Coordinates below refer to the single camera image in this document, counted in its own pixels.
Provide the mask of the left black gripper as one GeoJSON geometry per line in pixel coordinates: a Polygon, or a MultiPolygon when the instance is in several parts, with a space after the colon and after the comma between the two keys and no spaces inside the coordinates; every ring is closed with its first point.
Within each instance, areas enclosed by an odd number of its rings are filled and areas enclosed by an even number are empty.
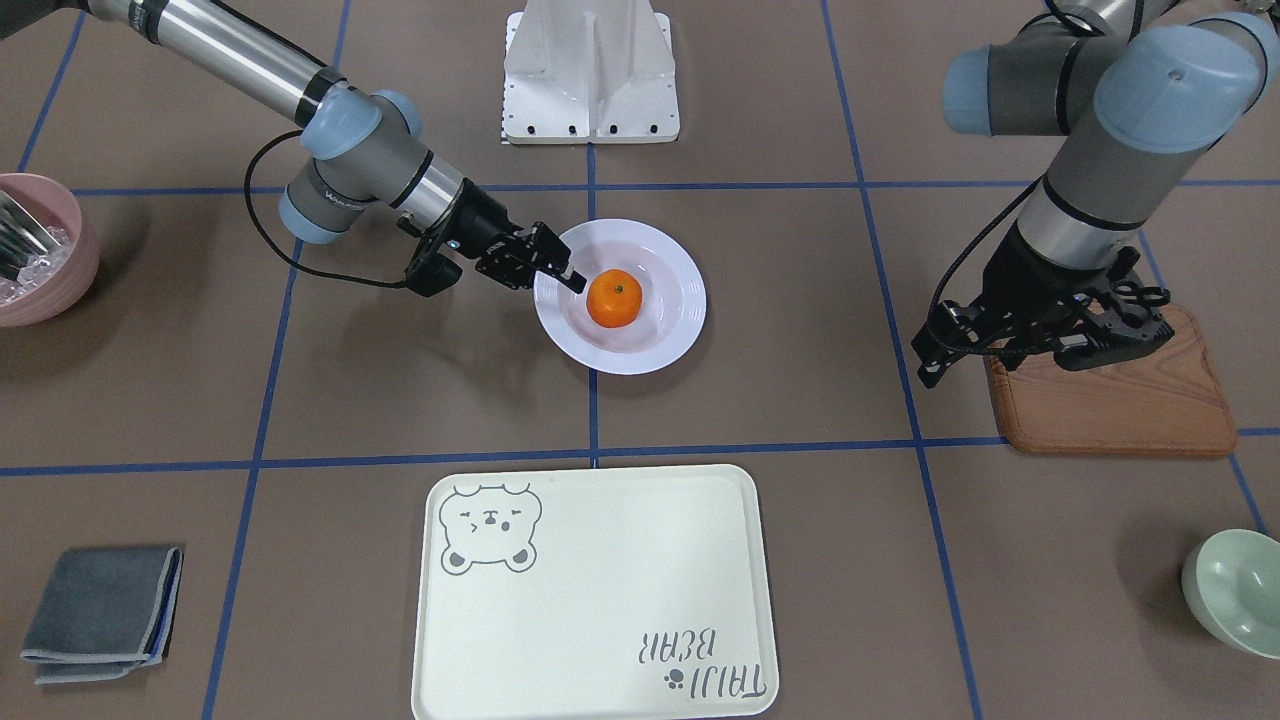
{"type": "Polygon", "coordinates": [[[916,377],[932,389],[965,357],[997,357],[997,346],[1105,346],[1106,323],[1089,306],[1108,288],[1106,269],[1053,263],[1011,225],[986,264],[975,304],[931,306],[911,340],[916,377]]]}

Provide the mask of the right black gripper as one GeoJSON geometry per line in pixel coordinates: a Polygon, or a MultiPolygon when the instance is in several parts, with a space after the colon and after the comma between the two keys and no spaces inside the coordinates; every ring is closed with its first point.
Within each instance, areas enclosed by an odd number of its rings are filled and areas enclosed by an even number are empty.
{"type": "Polygon", "coordinates": [[[508,290],[532,290],[536,275],[582,293],[586,278],[572,251],[548,225],[516,229],[504,205],[476,184],[462,184],[445,219],[445,245],[475,261],[475,270],[508,290]]]}

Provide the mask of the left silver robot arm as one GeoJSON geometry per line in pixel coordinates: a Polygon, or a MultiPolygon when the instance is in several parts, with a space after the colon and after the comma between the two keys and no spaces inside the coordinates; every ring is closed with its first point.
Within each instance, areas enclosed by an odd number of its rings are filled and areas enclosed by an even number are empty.
{"type": "Polygon", "coordinates": [[[943,118],[964,135],[1060,136],[1047,170],[997,217],[1007,232],[969,304],[943,297],[911,341],[934,387],[968,356],[1068,372],[1149,356],[1174,337],[1170,293],[1130,238],[1277,79],[1277,4],[1165,24],[1171,1],[1050,3],[1006,44],[951,61],[943,118]]]}

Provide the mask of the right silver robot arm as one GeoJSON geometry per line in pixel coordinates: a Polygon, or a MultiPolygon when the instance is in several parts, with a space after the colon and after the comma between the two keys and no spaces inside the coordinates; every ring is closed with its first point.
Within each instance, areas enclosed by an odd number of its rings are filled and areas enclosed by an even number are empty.
{"type": "Polygon", "coordinates": [[[282,195],[279,215],[297,240],[330,243],[366,209],[384,205],[416,241],[397,290],[424,297],[448,290],[461,278],[460,258],[511,290],[531,288],[540,274],[575,293],[585,290],[553,229],[515,224],[500,202],[421,141],[421,118],[403,95],[356,88],[337,68],[221,1],[82,8],[129,26],[296,124],[308,161],[282,195]]]}

